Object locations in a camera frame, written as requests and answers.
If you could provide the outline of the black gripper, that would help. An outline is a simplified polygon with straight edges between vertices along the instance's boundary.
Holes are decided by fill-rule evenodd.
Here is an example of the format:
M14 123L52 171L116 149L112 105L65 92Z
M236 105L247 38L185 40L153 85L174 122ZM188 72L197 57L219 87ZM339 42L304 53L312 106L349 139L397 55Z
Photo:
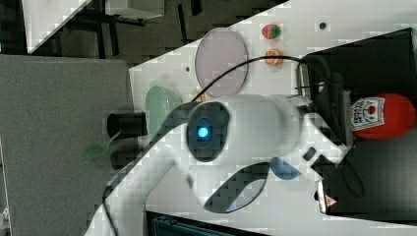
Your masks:
M343 77L330 68L323 56L308 55L306 61L316 107L330 125L333 137L351 148L354 139L349 122L350 93L343 88Z

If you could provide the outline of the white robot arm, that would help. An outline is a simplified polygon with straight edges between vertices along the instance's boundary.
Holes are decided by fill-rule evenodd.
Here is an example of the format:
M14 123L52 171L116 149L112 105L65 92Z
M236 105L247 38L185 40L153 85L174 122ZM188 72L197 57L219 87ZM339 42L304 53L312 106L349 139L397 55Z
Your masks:
M248 206L278 157L312 181L350 146L302 95L234 94L175 108L144 150L105 186L84 236L145 236L146 204L171 167L213 213Z

